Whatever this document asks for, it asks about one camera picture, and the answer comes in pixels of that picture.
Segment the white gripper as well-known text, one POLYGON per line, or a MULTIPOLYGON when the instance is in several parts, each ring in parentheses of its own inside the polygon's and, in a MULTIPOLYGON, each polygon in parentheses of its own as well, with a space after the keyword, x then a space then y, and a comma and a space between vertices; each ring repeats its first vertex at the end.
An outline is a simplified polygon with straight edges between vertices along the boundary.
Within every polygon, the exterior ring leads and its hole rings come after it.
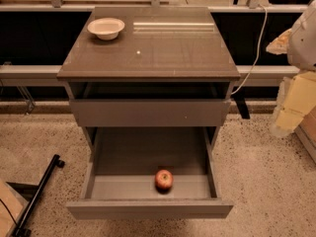
POLYGON ((275 137, 293 133, 303 119, 316 107, 316 1, 296 20, 291 29, 284 31, 266 47, 266 52, 287 54, 288 63, 310 70, 284 77, 276 98, 270 132, 275 137))

